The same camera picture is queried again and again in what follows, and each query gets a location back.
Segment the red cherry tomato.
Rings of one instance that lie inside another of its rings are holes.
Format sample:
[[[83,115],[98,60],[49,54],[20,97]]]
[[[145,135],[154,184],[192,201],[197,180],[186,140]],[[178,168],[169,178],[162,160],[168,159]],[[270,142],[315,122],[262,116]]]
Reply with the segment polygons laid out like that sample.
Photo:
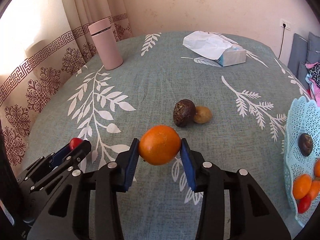
[[[83,142],[83,140],[81,138],[72,138],[69,142],[69,148],[70,150],[74,150],[75,148],[77,148],[81,143]]]

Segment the small orange mandarin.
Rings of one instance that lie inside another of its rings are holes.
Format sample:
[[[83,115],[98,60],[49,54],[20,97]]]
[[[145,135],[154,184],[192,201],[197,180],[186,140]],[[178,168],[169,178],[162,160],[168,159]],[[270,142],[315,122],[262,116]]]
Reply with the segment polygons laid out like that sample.
[[[292,188],[292,194],[296,200],[300,200],[309,192],[312,184],[312,178],[308,174],[298,176]]]

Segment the dark brown passion fruit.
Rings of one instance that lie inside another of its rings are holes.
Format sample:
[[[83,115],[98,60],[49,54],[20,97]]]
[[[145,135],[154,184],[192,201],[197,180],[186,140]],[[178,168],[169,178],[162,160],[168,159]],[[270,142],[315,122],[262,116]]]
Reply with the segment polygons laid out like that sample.
[[[298,139],[298,147],[303,156],[308,157],[313,150],[313,139],[307,134],[303,133]]]

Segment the large orange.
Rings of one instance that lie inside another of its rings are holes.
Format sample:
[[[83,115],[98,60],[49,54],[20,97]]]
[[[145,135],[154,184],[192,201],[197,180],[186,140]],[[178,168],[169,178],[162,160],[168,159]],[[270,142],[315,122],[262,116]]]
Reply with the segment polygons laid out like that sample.
[[[169,126],[158,125],[141,137],[138,152],[144,161],[159,166],[172,161],[180,148],[181,139],[178,133]]]

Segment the small brown kiwi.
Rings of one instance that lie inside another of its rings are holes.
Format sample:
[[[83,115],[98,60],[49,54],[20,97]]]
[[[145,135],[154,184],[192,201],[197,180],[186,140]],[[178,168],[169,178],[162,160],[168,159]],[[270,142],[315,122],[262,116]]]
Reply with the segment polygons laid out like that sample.
[[[196,113],[193,121],[197,124],[205,124],[213,118],[213,114],[209,108],[204,106],[196,106]]]

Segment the light blue lattice basket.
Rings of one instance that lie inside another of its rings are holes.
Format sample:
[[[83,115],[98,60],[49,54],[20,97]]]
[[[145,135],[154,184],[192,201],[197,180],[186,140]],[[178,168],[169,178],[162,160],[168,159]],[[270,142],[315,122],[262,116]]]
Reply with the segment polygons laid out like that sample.
[[[313,149],[309,156],[302,155],[298,147],[300,135],[306,133],[313,140]],[[293,183],[298,176],[308,174],[315,178],[314,166],[319,159],[319,107],[314,100],[308,101],[301,96],[294,99],[288,111],[286,121],[286,131],[284,137],[284,181],[285,190],[289,206],[295,214],[295,220],[304,227],[311,218],[313,212],[319,204],[319,197],[316,197],[309,209],[299,214],[297,210],[297,200],[295,200],[292,190]]]

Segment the teal leaf-pattern tablecloth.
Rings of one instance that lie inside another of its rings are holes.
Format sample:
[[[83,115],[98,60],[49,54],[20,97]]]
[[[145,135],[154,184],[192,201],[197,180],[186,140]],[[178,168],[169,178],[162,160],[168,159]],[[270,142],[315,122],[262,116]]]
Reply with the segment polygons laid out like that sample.
[[[206,124],[177,128],[191,149],[219,168],[245,168],[263,188],[291,236],[301,226],[287,201],[284,135],[293,100],[308,96],[295,74],[266,45],[231,36],[247,52],[246,62],[219,67],[182,44],[184,33],[155,34],[119,43],[123,64],[106,70],[99,56],[81,64],[67,81],[78,53],[67,48],[62,67],[41,67],[27,83],[30,127],[27,167],[60,149],[72,137],[89,140],[92,152],[83,175],[116,159],[156,125],[174,127],[176,103],[189,99],[213,114]]]

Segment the patterned beige curtain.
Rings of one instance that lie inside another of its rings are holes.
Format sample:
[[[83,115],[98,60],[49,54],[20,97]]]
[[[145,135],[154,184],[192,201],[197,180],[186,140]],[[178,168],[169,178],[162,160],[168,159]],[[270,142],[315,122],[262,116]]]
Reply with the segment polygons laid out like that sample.
[[[14,174],[37,116],[96,54],[88,28],[104,18],[116,40],[131,37],[124,0],[11,0],[1,16],[1,128]]]

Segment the pink thermos bottle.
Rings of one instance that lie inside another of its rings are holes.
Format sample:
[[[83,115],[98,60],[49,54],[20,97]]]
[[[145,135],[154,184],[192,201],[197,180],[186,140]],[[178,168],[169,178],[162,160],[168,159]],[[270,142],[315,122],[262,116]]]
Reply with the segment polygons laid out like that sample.
[[[90,35],[106,70],[122,65],[123,59],[117,47],[116,39],[108,18],[103,18],[88,26]]]

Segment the leopard print garment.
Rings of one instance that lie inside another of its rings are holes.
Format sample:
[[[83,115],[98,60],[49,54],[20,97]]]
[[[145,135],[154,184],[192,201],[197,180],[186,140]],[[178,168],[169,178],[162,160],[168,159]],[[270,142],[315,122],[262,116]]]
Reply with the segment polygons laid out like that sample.
[[[316,63],[313,67],[311,67],[309,69],[309,73],[317,86],[320,87],[320,63]]]

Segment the tissue pack with white tissue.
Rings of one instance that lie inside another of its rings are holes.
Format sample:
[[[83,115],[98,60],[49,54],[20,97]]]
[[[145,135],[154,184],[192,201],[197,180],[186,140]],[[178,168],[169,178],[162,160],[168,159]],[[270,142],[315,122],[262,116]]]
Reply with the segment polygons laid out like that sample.
[[[221,34],[195,31],[183,38],[185,48],[222,67],[246,62],[246,50]]]

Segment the grey-blue cushion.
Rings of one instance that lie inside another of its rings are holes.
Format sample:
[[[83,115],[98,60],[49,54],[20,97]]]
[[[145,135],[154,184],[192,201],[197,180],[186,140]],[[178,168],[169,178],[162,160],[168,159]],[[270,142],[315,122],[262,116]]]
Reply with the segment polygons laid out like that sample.
[[[317,63],[320,59],[320,37],[309,33],[308,51],[306,61],[307,63]]]
[[[291,53],[287,67],[291,70],[295,77],[298,77],[298,70],[300,63],[306,62],[308,51],[308,41],[295,33],[293,35],[293,42],[291,47]]]

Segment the white wall socket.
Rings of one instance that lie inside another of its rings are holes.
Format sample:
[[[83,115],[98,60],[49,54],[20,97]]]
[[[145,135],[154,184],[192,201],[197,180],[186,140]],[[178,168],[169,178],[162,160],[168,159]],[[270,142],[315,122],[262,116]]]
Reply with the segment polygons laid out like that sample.
[[[280,26],[283,27],[285,30],[291,31],[291,23],[287,20],[281,19]]]

